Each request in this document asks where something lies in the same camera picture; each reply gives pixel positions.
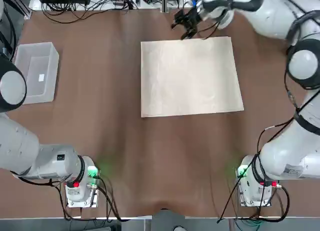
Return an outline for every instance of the metal pole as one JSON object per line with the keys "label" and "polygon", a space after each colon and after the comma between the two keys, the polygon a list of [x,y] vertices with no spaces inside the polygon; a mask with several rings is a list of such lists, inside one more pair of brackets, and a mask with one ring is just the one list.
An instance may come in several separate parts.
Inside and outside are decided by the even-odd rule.
{"label": "metal pole", "polygon": [[24,13],[24,19],[29,20],[31,18],[31,14],[32,14],[32,10],[29,8],[29,5],[22,2],[22,0],[13,0],[13,1],[17,4],[17,6]]}
{"label": "metal pole", "polygon": [[161,0],[162,4],[161,4],[161,13],[168,13],[169,9],[168,9],[168,0]]}

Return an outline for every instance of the shoe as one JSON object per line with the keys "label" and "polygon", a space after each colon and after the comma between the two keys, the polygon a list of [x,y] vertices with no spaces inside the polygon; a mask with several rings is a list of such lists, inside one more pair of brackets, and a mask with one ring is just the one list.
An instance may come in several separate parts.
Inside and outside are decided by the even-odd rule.
{"label": "shoe", "polygon": [[187,231],[184,227],[176,226],[173,231]]}

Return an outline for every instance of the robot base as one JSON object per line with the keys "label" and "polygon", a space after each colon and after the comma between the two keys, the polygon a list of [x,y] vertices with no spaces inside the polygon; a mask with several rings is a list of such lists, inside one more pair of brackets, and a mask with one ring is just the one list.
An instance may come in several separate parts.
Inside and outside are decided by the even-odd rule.
{"label": "robot base", "polygon": [[[252,160],[252,156],[246,156],[240,167],[236,170],[235,174],[236,177],[239,177],[240,175],[244,174],[244,171],[248,167],[249,163]],[[252,173],[251,167],[248,168],[243,176],[243,178],[240,180],[238,184],[238,195],[240,204],[243,207],[259,207],[260,204],[264,207],[271,206],[271,202],[269,202],[271,198],[272,193],[272,187],[264,187],[260,183],[258,183]]]}
{"label": "robot base", "polygon": [[78,187],[70,188],[65,185],[67,207],[69,208],[96,208],[98,206],[99,191],[94,186],[98,186],[99,180],[92,178],[98,176],[98,169],[88,156],[82,157],[85,164],[84,175]]}

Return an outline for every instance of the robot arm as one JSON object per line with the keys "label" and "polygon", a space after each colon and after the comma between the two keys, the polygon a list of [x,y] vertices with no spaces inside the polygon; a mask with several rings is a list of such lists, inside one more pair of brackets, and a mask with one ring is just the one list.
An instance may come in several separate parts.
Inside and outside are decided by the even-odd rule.
{"label": "robot arm", "polygon": [[27,83],[4,55],[0,55],[0,67],[0,168],[21,179],[61,179],[68,204],[91,207],[97,199],[96,190],[90,187],[96,182],[92,177],[98,175],[93,161],[78,155],[70,145],[39,144],[35,134],[4,114],[23,104]]}
{"label": "robot arm", "polygon": [[[190,12],[175,15],[174,28],[182,24],[183,38],[197,33],[197,24],[204,20],[227,27],[234,12],[241,13],[254,30],[266,37],[287,40],[291,48],[287,55],[287,74],[307,92],[304,103],[320,88],[320,16],[319,0],[189,0]],[[246,156],[238,169],[244,170],[254,156]],[[271,186],[264,180],[320,178],[320,95],[296,113],[294,121],[276,139],[266,143],[252,166],[240,181],[242,206],[267,204]]]}

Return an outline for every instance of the transparent plastic box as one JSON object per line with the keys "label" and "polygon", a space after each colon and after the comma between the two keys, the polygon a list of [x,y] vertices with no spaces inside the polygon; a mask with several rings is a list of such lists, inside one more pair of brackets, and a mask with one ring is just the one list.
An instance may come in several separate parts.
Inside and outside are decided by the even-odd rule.
{"label": "transparent plastic box", "polygon": [[54,100],[59,54],[52,42],[19,45],[14,64],[26,80],[23,104]]}

